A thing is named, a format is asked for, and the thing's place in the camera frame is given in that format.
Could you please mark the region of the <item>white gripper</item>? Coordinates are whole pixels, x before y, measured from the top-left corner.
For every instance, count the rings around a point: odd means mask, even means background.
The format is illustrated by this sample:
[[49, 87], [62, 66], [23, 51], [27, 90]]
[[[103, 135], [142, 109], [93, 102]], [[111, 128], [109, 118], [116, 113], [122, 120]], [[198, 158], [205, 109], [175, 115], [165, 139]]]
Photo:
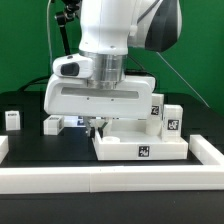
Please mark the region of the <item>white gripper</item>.
[[115, 89], [93, 89], [84, 79], [52, 75], [45, 94], [44, 110], [49, 115], [86, 116], [87, 136], [95, 137], [95, 118], [99, 130], [111, 129], [111, 118], [146, 119], [151, 113], [155, 78], [127, 76]]

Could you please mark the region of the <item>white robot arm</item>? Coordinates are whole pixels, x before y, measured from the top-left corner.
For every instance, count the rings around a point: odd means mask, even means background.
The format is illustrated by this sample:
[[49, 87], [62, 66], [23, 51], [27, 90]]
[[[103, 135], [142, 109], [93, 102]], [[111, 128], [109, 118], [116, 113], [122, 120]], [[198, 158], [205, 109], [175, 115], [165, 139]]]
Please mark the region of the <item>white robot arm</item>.
[[145, 119], [152, 77], [128, 76], [130, 47], [163, 52], [181, 33], [179, 0], [82, 0], [79, 52], [55, 59], [45, 94], [50, 115]]

